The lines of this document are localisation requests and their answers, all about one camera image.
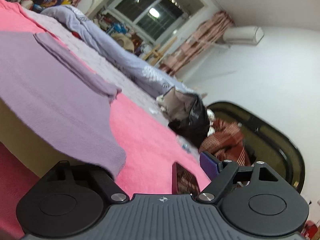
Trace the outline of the purple fleece sweater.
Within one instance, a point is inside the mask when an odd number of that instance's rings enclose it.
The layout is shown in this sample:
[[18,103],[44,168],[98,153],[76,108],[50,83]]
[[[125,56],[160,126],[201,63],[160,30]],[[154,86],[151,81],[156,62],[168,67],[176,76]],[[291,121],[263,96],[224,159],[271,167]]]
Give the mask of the purple fleece sweater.
[[126,161],[110,128],[111,103],[120,93],[52,35],[1,32],[4,103],[53,148],[113,178]]

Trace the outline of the red plaid shirt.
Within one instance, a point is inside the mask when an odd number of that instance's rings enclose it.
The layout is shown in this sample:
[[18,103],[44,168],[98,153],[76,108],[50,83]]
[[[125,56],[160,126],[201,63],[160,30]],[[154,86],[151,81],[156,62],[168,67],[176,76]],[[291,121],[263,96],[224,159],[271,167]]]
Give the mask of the red plaid shirt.
[[243,143],[244,136],[236,122],[222,119],[213,121],[214,133],[206,137],[199,152],[208,152],[220,161],[236,161],[240,166],[251,166]]

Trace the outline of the smartphone in red case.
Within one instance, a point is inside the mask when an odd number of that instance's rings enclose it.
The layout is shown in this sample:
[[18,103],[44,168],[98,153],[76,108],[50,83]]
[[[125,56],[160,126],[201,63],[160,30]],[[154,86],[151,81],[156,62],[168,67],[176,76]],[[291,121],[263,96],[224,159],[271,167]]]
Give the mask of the smartphone in red case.
[[196,197],[200,187],[196,177],[178,162],[172,165],[172,194],[189,194]]

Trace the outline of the dark bed headboard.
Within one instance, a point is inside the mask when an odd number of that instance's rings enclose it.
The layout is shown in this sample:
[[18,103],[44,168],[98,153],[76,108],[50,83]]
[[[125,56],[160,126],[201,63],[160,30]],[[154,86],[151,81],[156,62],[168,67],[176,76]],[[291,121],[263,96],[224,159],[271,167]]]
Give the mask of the dark bed headboard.
[[305,181],[305,163],[296,145],[281,131],[252,112],[227,101],[212,103],[208,109],[215,117],[236,122],[244,136],[248,154],[264,161],[301,193]]

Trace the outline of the pink fleece blanket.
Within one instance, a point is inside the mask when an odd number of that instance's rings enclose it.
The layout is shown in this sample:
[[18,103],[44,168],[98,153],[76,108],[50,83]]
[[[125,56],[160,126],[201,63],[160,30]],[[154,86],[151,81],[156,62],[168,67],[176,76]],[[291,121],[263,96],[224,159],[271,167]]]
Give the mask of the pink fleece blanket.
[[[74,54],[58,37],[31,19],[17,3],[1,1],[2,31],[48,33]],[[127,194],[170,193],[174,162],[193,172],[200,187],[208,184],[197,161],[181,148],[176,135],[125,96],[122,89],[111,103],[110,128],[116,142],[126,153],[125,165],[116,176],[116,181]],[[38,179],[1,143],[1,239],[19,239],[23,236],[15,215],[16,206]]]

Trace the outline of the black and beige jacket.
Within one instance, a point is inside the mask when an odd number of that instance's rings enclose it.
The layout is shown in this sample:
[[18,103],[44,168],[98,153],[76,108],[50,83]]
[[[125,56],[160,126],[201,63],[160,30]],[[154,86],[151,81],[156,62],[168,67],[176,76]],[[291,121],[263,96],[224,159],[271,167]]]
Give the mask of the black and beige jacket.
[[158,96],[156,101],[163,115],[169,120],[168,127],[199,148],[210,128],[207,109],[201,97],[172,87]]

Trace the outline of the lilac patterned bed sheet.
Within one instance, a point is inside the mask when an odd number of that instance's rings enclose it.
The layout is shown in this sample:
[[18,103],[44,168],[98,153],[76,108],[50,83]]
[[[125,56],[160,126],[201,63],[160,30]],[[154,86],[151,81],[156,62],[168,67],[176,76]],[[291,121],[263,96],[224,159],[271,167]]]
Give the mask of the lilac patterned bed sheet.
[[168,121],[160,112],[156,100],[141,90],[112,63],[108,62],[107,59],[100,56],[97,51],[73,36],[73,34],[56,19],[25,8],[23,10],[31,19],[58,37],[79,59],[84,61],[85,64],[103,79],[120,87],[122,93],[137,106],[144,109],[144,111],[164,126],[168,125]]

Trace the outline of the lavender blue duvet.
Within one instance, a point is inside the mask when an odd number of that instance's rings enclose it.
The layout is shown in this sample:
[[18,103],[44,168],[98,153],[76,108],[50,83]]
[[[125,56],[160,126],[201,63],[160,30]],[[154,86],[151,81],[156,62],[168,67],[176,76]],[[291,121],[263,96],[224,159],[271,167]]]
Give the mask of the lavender blue duvet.
[[195,93],[174,77],[122,48],[79,9],[71,5],[59,5],[44,9],[41,14],[56,19],[70,31],[79,34],[85,44],[118,67],[123,74],[153,98],[165,94],[173,87],[180,92]]

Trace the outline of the wooden easel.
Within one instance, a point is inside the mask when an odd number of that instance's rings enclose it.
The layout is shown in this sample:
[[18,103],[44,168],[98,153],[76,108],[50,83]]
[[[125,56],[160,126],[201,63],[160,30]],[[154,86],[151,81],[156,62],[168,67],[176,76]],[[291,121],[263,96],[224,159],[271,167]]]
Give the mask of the wooden easel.
[[149,64],[151,66],[155,66],[161,59],[163,59],[166,52],[170,49],[170,47],[176,42],[177,37],[175,36],[169,42],[167,42],[164,46],[160,47],[160,44],[153,47],[153,49],[142,57],[144,61],[148,61],[151,59]]

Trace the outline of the pink floral right curtain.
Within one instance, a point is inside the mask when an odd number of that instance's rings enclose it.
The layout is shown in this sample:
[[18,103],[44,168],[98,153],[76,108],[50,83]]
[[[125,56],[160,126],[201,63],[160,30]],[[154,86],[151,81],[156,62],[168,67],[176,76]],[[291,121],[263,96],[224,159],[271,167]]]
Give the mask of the pink floral right curtain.
[[234,21],[226,11],[216,12],[210,19],[201,23],[172,54],[166,56],[161,61],[159,69],[170,76],[175,75],[223,37],[226,30],[233,25]]

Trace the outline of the white air conditioner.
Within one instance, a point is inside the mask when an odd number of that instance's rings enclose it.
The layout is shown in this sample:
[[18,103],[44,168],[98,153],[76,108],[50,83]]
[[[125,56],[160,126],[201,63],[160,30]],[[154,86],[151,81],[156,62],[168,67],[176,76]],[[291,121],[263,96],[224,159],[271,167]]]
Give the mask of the white air conditioner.
[[248,44],[256,46],[264,37],[264,31],[261,27],[231,27],[228,28],[222,36],[227,44]]

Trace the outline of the window with grille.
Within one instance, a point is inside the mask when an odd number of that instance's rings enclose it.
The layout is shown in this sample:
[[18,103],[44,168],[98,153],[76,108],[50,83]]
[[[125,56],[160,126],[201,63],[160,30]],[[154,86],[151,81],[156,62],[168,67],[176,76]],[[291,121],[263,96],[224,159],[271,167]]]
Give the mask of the window with grille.
[[107,9],[145,40],[159,44],[203,7],[201,0],[113,0]]

